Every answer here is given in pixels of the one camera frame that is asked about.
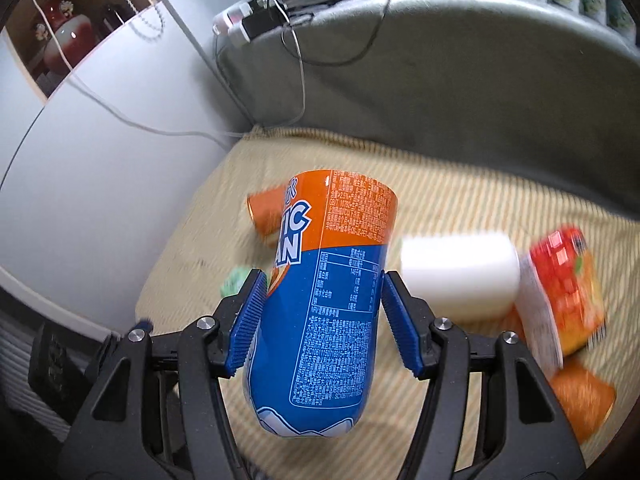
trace nutrition facts table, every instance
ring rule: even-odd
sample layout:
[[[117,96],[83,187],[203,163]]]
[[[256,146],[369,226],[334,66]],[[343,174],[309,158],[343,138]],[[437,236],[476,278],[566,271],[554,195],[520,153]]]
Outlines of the nutrition facts table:
[[[341,408],[360,402],[379,301],[379,246],[323,249],[314,276],[291,385],[295,406]]]

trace beige woven mat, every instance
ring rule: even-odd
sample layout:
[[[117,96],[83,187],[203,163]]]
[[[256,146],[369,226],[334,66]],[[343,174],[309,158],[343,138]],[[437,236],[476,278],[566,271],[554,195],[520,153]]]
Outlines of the beige woven mat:
[[[525,251],[546,232],[574,222],[596,258],[608,308],[608,337],[582,358],[618,391],[600,431],[582,446],[591,463],[628,415],[640,392],[640,225],[574,196],[530,181],[439,162],[377,144],[309,129],[273,130],[238,142],[193,197],[149,276],[136,307],[156,332],[181,330],[211,313],[233,266],[270,269],[265,248],[246,211],[248,193],[276,186],[301,171],[357,171],[387,184],[399,200],[387,269],[399,268],[405,234],[475,230],[506,232]],[[467,325],[492,333],[497,323]],[[472,377],[458,468],[471,462],[478,425],[479,378]],[[364,414],[338,439],[282,439],[260,428],[244,400],[241,372],[223,382],[231,426],[241,451],[278,480],[395,478],[424,399],[425,383],[402,368],[384,315],[380,315],[373,386]]]

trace printed can label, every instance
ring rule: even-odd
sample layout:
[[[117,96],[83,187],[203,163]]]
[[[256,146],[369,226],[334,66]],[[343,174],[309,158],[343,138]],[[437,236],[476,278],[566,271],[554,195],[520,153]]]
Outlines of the printed can label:
[[[367,176],[291,179],[245,387],[281,436],[346,433],[370,387],[386,247],[398,201]]]

